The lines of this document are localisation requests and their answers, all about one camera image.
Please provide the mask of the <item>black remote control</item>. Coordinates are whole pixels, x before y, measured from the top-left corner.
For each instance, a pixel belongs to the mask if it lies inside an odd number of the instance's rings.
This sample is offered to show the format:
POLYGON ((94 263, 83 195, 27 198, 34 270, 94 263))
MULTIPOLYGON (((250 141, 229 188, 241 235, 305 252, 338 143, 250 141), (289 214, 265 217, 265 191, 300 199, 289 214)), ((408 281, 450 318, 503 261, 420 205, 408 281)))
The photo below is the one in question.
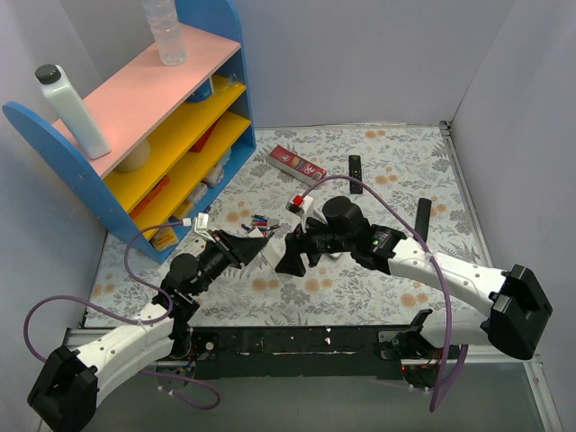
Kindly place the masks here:
POLYGON ((432 201, 427 198, 418 200, 414 230, 424 240, 428 240, 428 230, 431 218, 432 201))

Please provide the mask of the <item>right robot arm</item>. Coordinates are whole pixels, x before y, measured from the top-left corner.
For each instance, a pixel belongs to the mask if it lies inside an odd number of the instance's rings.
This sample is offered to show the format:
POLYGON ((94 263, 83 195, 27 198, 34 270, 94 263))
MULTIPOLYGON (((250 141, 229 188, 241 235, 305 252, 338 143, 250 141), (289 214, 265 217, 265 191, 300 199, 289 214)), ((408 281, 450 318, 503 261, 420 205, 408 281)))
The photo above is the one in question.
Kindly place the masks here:
POLYGON ((289 212, 301 219, 285 239, 275 270, 303 277, 327 254, 348 253, 361 267, 439 289, 468 304, 450 317, 430 310, 417 314, 410 328, 391 340, 405 357, 428 357, 447 340, 455 345, 491 345, 519 359, 533 357, 553 307, 534 272, 522 265, 504 271, 430 254, 404 233, 368 221, 345 196, 324 203, 320 218, 311 197, 294 196, 289 212))

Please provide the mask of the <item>pile of small batteries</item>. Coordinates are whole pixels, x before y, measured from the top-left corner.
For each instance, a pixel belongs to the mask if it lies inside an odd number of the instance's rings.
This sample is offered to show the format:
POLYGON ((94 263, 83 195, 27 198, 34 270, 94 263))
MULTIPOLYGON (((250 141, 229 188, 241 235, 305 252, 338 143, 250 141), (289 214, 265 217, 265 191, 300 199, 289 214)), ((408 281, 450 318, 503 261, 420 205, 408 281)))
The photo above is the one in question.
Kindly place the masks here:
POLYGON ((280 224, 271 222, 265 215, 252 214, 250 223, 241 223, 240 227, 245 232, 258 230, 264 237, 271 237, 280 228, 280 224))

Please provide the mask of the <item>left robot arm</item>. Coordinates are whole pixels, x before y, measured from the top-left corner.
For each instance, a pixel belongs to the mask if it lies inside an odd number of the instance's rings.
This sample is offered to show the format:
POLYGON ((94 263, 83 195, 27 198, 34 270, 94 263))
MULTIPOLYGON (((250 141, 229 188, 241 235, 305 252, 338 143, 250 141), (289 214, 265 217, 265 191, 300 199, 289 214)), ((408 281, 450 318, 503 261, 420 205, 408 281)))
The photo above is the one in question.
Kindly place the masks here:
POLYGON ((192 347, 195 296, 227 268, 240 268, 267 245, 267 238, 210 232, 197 256, 183 253, 170 263, 159 293, 135 317, 98 339, 69 349, 60 346, 44 362, 27 398, 28 405, 53 431, 80 431, 99 404, 152 362, 185 358, 192 347))

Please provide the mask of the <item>slim white remote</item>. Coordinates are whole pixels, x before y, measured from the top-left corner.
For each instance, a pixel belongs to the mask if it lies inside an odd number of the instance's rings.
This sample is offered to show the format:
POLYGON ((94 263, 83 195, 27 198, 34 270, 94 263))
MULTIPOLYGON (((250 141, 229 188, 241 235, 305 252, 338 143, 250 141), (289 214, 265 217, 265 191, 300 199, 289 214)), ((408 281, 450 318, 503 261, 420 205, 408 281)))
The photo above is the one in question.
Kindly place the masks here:
POLYGON ((247 235, 252 239, 263 239, 266 241, 265 246, 260 251, 260 255, 265 259, 270 267, 275 270, 281 260, 281 257, 279 253, 274 249, 269 239, 265 238, 262 232, 258 229, 252 229, 247 233, 247 235))

